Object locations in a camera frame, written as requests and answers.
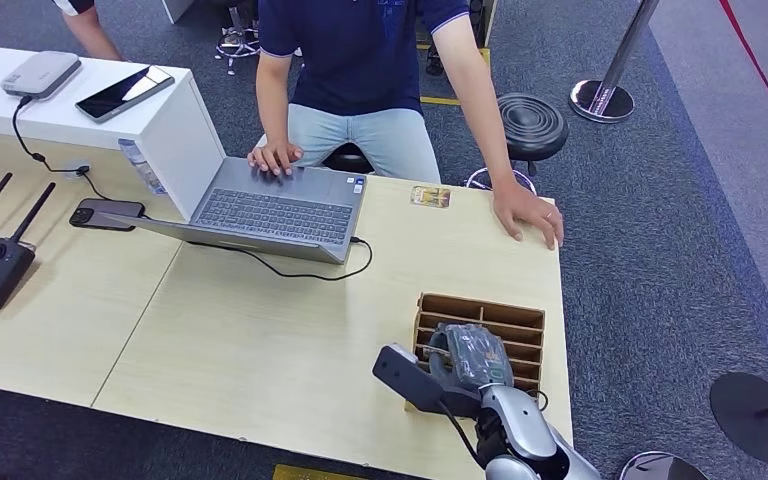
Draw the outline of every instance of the white power bank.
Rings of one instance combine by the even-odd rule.
[[[17,97],[47,98],[80,66],[81,59],[74,53],[40,52],[7,75],[1,81],[1,88],[8,95]]]

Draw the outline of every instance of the man's hand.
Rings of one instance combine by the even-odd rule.
[[[493,210],[505,230],[517,241],[522,240],[522,231],[516,221],[522,220],[543,232],[550,249],[555,249],[556,238],[559,246],[564,244],[564,217],[560,210],[516,181],[493,186]]]
[[[249,166],[260,168],[261,171],[272,171],[275,175],[281,175],[283,171],[287,175],[293,174],[291,163],[302,158],[302,149],[292,143],[269,143],[262,147],[254,147],[248,154]]]

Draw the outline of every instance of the laptop keyboard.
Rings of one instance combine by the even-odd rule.
[[[342,244],[350,207],[216,188],[196,223],[224,230]]]

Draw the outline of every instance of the navy polo shirt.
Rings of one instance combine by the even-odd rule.
[[[259,0],[261,49],[301,47],[292,103],[335,115],[419,105],[416,18],[429,32],[466,15],[465,0]]]

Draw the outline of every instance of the plastic bag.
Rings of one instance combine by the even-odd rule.
[[[488,384],[514,385],[502,339],[476,325],[438,325],[446,334],[458,383],[468,390]]]

